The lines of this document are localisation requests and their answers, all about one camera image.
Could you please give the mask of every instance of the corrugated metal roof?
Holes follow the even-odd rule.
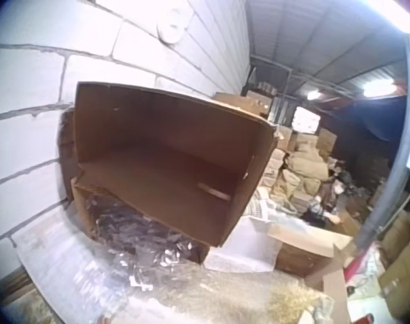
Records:
[[[354,93],[374,78],[405,78],[404,34],[364,0],[247,2],[254,55]],[[258,65],[257,77],[282,90],[287,72]],[[308,83],[294,78],[288,91],[300,95]]]

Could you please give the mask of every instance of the grey pipe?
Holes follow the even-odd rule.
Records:
[[[381,232],[392,214],[395,200],[399,198],[409,176],[406,167],[410,152],[410,40],[406,42],[407,53],[407,106],[403,133],[401,134],[400,147],[394,160],[385,189],[380,196],[373,212],[365,221],[359,233],[353,239],[358,251],[369,246]]]

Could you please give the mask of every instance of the ceiling light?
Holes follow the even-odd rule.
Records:
[[[317,98],[320,97],[320,92],[319,91],[311,91],[307,94],[307,99],[308,100],[316,100]]]
[[[364,86],[364,96],[368,98],[383,97],[394,93],[396,89],[394,80],[376,80]]]
[[[367,0],[367,3],[399,30],[410,34],[410,13],[395,0]]]

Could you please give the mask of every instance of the ceiling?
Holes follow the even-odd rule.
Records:
[[[247,18],[256,80],[281,92],[289,69],[287,94],[299,98],[354,99],[379,78],[405,86],[405,35],[365,0],[247,0]]]

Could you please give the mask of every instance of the white paper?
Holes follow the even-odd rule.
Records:
[[[273,271],[282,243],[268,236],[269,226],[269,222],[242,217],[223,246],[210,249],[205,268],[233,273]]]

